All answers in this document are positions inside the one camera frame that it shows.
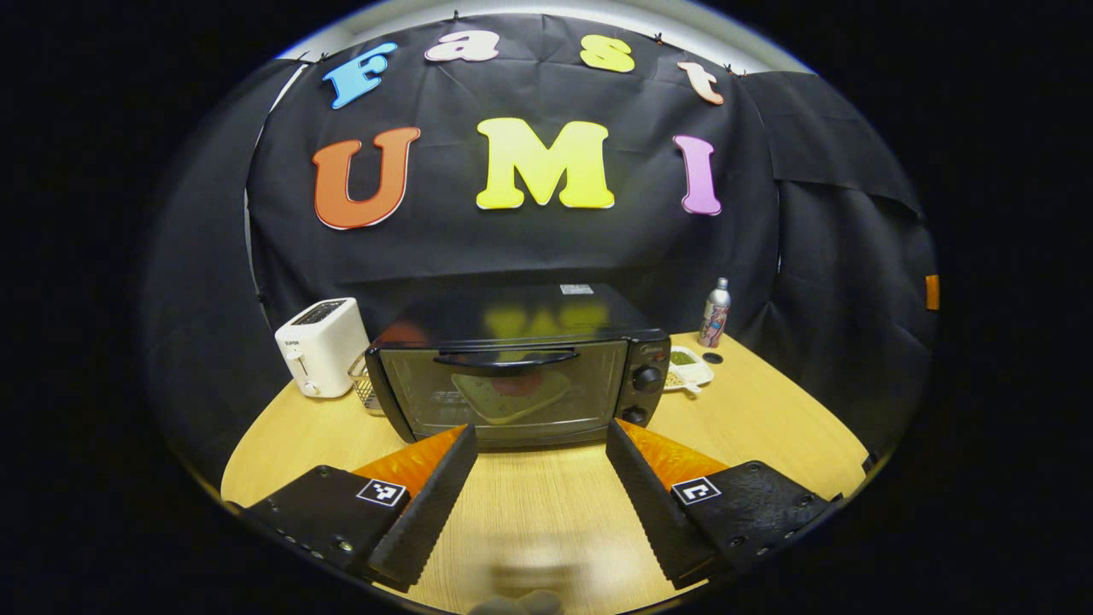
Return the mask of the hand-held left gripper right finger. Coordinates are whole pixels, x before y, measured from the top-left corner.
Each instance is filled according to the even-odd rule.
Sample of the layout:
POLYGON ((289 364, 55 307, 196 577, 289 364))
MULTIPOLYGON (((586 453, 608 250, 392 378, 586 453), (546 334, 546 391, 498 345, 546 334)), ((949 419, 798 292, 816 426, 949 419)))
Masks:
POLYGON ((728 466, 625 419, 609 425, 606 456, 675 589, 745 572, 842 506, 761 460, 728 466))

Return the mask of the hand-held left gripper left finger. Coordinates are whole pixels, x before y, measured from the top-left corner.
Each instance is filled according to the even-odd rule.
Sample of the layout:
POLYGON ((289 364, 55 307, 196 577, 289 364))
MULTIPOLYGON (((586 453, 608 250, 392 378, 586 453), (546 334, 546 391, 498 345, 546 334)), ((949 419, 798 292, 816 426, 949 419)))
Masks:
POLYGON ((473 425, 425 437, 355 471, 317 465, 242 518, 332 570, 406 592, 418 583, 475 466, 473 425))

